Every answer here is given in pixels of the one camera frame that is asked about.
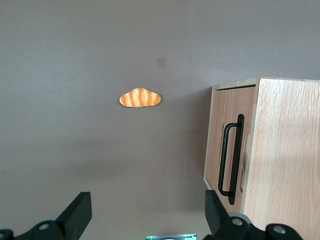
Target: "wooden cabinet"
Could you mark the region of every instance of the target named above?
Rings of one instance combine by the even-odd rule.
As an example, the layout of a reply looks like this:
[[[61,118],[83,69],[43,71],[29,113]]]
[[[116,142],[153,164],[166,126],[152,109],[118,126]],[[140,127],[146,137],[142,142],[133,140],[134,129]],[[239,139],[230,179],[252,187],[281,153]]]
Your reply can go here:
[[[225,128],[239,115],[242,126],[230,128],[226,140]],[[218,189],[221,172],[225,192],[234,192],[236,179],[234,204]],[[255,77],[214,86],[204,181],[228,212],[247,215],[256,227],[282,223],[306,240],[320,239],[320,81]]]

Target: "wood grain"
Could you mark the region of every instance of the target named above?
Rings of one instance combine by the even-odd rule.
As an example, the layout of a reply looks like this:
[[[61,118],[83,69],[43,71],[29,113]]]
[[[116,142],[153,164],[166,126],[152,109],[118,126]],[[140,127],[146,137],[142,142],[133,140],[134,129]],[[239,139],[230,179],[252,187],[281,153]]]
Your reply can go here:
[[[320,239],[320,81],[260,79],[241,212]]]
[[[223,84],[215,85],[213,87],[214,90],[226,90],[226,89],[235,89],[235,88],[244,88],[244,87],[252,87],[258,84],[261,79],[269,79],[269,80],[289,80],[289,81],[297,81],[297,82],[320,82],[319,80],[312,79],[298,79],[298,78],[280,78],[280,77],[266,77],[266,76],[256,76],[246,79],[241,79],[238,81],[226,82]]]
[[[244,115],[244,128],[243,136],[250,133],[252,113],[253,113],[253,103],[255,96],[255,88],[238,88],[230,90],[214,90],[212,89],[212,100],[211,100],[211,110],[210,110],[210,125],[208,131],[208,141],[206,149],[206,160],[205,160],[205,170],[204,170],[204,181],[206,182],[209,189],[216,190],[220,200],[222,201],[224,207],[229,212],[239,212],[241,209],[242,192],[240,191],[240,178],[241,178],[241,167],[242,159],[244,157],[244,142],[245,137],[242,138],[239,173],[237,179],[237,190],[235,195],[235,204],[230,205],[228,197],[222,196],[218,191],[218,176],[220,170],[221,161],[221,148],[222,148],[222,138],[223,131],[227,124],[236,123],[239,114]],[[235,144],[235,133],[236,128],[232,128],[229,134],[227,155],[226,155],[226,165],[225,165],[225,175],[223,182],[223,189],[225,191],[229,190],[230,177],[232,169],[232,159]]]

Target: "cabinet door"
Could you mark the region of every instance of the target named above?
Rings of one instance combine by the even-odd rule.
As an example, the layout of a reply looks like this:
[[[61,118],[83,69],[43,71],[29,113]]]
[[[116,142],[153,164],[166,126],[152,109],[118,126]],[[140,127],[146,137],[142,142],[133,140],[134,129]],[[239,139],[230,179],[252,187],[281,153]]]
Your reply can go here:
[[[255,89],[256,88],[253,86],[226,90],[213,90],[212,92],[204,181],[209,189],[217,192],[222,204],[229,212],[240,212],[241,210],[242,189],[240,189],[240,178],[242,175],[244,176],[244,174],[241,173],[241,169],[244,166],[244,149],[246,148],[245,143],[248,142],[246,139],[249,137],[251,130]],[[231,205],[229,203],[229,198],[227,196],[223,196],[218,190],[218,178],[221,164],[224,129],[227,124],[236,123],[239,114],[244,115],[244,125],[235,201],[234,204]],[[230,187],[235,137],[236,127],[233,127],[229,131],[227,143],[223,180],[224,191],[229,191]]]

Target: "cabinet handle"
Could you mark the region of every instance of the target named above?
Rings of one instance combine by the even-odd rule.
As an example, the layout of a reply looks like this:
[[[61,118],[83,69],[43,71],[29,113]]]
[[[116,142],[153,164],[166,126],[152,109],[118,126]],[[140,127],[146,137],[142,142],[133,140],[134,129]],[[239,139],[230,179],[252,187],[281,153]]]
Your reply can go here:
[[[242,142],[242,135],[244,131],[244,122],[245,122],[245,117],[242,114],[239,114],[237,123],[227,124],[223,131],[218,190],[223,196],[228,197],[229,203],[231,205],[235,204],[236,186],[237,186],[238,169],[239,169],[240,152],[241,152],[241,142]],[[235,133],[235,141],[234,141],[230,187],[229,187],[229,191],[224,191],[223,185],[224,185],[224,177],[225,177],[228,137],[229,137],[229,131],[233,127],[236,127],[236,133]]]

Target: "bread roll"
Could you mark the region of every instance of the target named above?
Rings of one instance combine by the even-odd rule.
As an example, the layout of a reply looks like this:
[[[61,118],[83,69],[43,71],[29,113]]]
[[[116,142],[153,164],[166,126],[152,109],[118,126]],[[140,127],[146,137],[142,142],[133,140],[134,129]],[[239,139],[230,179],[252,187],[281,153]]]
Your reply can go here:
[[[123,94],[119,100],[125,107],[142,108],[157,105],[160,103],[161,97],[153,91],[140,87]]]

